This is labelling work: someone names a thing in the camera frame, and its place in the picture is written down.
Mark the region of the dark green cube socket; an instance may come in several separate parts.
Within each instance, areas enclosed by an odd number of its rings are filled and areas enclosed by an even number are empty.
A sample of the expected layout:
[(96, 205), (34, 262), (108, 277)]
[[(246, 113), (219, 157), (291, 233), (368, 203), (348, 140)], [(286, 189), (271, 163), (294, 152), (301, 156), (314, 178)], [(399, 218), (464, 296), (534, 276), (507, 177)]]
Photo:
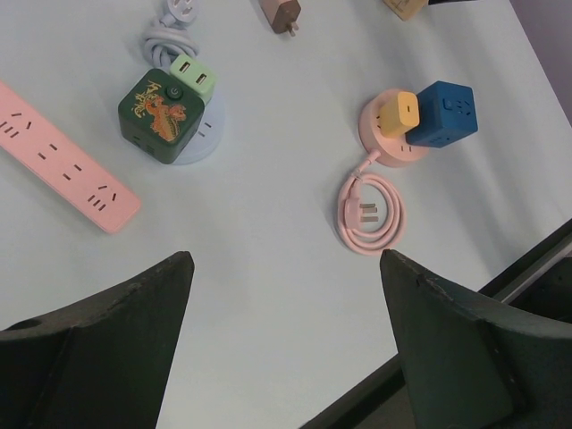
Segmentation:
[(153, 68), (118, 104), (122, 136), (162, 164), (172, 164), (198, 131), (205, 102)]

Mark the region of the light green USB charger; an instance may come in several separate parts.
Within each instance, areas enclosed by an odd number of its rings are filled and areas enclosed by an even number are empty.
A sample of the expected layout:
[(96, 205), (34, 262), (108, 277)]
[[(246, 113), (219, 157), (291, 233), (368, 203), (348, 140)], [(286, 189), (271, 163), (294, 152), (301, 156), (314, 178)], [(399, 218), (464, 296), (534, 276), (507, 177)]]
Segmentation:
[(178, 55), (169, 71), (182, 84), (191, 89), (206, 105), (215, 92), (217, 77), (212, 70), (189, 55)]

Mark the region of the pink round socket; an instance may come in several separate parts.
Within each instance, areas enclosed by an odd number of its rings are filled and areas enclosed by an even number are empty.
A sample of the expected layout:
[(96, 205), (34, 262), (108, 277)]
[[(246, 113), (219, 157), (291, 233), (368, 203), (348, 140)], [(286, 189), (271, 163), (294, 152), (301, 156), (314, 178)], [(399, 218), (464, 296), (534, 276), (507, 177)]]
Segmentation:
[(377, 151), (379, 156), (376, 158), (376, 162), (393, 168), (416, 163), (430, 152), (428, 147), (409, 145), (404, 135), (387, 138), (382, 134), (379, 123), (380, 110), (399, 92), (399, 88), (384, 90), (365, 104), (358, 119), (358, 135), (366, 152)]

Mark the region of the light blue round socket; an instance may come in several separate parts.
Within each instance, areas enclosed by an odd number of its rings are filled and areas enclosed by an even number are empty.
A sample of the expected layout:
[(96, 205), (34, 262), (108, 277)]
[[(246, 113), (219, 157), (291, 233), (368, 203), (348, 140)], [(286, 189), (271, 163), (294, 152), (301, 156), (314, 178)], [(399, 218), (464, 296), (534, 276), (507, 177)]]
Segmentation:
[(194, 164), (210, 156), (223, 138), (225, 119), (223, 93), (217, 89), (206, 106), (197, 132), (172, 165)]

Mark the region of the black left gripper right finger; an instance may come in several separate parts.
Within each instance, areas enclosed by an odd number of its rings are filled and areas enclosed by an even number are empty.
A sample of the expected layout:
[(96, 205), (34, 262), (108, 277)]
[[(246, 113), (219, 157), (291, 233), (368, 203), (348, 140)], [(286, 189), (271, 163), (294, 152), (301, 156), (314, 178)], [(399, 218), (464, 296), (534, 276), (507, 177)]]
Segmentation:
[(419, 428), (569, 428), (571, 325), (502, 304), (395, 250), (380, 260)]

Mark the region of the brown plug adapter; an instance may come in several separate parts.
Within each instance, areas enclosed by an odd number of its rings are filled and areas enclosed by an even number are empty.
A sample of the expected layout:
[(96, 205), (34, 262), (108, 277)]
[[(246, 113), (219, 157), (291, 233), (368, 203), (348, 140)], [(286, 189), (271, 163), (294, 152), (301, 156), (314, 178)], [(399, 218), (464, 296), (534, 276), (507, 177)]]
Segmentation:
[(261, 0), (259, 3), (275, 34), (296, 36), (299, 30), (297, 20), (301, 13), (298, 0)]

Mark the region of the pink power strip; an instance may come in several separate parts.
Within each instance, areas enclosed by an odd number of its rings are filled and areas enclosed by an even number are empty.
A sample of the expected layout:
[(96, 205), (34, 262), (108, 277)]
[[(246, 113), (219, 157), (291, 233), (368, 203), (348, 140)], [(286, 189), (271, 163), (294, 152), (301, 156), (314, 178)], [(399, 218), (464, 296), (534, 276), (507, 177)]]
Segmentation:
[(140, 208), (139, 198), (5, 84), (1, 148), (107, 233)]

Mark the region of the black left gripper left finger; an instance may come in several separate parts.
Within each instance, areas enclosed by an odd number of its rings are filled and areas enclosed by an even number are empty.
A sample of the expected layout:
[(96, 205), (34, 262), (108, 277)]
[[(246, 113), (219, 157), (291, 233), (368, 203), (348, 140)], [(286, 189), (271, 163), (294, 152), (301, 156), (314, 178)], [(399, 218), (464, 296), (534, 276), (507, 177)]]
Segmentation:
[(1, 332), (3, 428), (154, 428), (195, 264), (179, 251)]

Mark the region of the yellow plug adapter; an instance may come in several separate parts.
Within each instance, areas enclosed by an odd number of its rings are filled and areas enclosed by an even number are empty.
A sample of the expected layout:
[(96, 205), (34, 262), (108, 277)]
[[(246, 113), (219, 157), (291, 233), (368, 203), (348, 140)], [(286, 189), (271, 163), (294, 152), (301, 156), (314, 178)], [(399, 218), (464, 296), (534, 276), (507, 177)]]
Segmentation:
[(392, 89), (383, 93), (378, 113), (378, 125), (386, 138), (398, 138), (420, 124), (416, 94)]

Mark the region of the blue cube socket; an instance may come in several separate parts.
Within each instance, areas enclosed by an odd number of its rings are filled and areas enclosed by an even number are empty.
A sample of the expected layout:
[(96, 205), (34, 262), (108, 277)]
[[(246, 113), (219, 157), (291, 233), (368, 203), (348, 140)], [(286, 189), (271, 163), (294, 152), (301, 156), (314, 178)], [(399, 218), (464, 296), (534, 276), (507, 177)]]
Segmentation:
[(406, 133), (409, 145), (443, 148), (478, 131), (470, 87), (438, 80), (416, 96), (420, 123)]

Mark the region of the beige cube socket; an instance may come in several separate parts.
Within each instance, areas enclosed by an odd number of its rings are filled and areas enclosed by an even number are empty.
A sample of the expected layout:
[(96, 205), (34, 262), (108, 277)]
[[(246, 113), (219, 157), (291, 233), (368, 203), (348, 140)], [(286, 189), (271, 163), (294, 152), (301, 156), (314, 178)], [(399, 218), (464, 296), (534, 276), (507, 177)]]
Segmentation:
[(383, 3), (402, 21), (408, 21), (418, 14), (425, 6), (428, 0), (383, 0)]

